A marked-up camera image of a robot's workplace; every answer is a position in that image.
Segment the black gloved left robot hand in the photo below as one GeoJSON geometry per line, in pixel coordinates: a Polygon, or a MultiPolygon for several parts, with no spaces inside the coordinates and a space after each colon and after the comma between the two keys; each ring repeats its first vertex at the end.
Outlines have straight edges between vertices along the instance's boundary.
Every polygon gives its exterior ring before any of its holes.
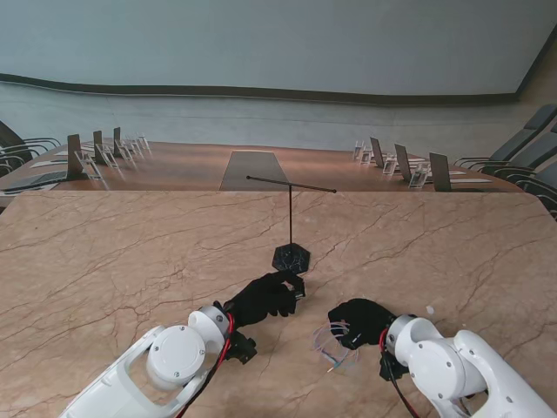
{"type": "Polygon", "coordinates": [[[224,304],[235,328],[254,325],[268,315],[288,317],[295,314],[297,301],[305,297],[305,282],[289,270],[267,273],[252,280],[224,304]]]}

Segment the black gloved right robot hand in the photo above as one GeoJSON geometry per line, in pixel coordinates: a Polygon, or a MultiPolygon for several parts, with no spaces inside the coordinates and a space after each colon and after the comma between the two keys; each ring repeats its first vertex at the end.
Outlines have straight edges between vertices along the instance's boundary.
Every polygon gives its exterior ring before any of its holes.
{"type": "Polygon", "coordinates": [[[380,304],[367,299],[355,298],[336,306],[327,314],[329,322],[342,322],[346,331],[332,330],[340,344],[356,350],[362,345],[378,345],[383,331],[396,319],[396,315],[380,304]]]}

